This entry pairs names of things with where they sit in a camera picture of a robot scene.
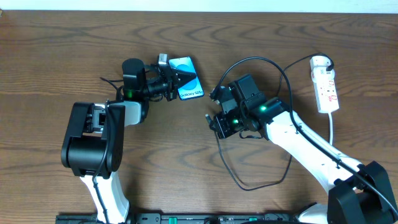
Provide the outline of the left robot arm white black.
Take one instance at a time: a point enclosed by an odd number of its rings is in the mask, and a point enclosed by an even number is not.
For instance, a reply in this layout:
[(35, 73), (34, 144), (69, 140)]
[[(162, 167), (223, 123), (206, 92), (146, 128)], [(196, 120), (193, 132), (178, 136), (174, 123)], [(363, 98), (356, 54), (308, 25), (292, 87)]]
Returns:
[(122, 64), (122, 85), (116, 99), (105, 103), (74, 103), (62, 144), (61, 160), (88, 187), (97, 209), (94, 223), (126, 223), (130, 204), (118, 169), (123, 157), (124, 129), (142, 123), (149, 103), (203, 96), (190, 57), (169, 59), (160, 54), (146, 65), (138, 58)]

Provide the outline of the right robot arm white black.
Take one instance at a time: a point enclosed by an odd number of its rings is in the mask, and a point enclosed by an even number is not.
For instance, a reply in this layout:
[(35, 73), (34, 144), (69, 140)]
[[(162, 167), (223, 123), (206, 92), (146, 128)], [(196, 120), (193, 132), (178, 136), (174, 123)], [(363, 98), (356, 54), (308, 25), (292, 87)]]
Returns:
[(261, 92), (250, 75), (217, 86), (210, 94), (221, 111), (207, 117), (219, 139), (242, 131), (258, 132), (280, 146), (311, 173), (328, 196), (300, 212), (299, 223), (395, 223), (397, 204), (386, 170), (364, 165), (311, 130), (278, 97)]

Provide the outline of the Samsung Galaxy smartphone blue screen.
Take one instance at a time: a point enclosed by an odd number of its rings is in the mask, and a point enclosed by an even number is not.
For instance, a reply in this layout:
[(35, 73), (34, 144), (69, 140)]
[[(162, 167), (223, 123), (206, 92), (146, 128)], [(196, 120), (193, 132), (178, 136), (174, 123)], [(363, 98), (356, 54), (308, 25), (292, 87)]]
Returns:
[(169, 65), (178, 77), (178, 95), (181, 100), (191, 100), (204, 96), (193, 60), (190, 57), (173, 58)]

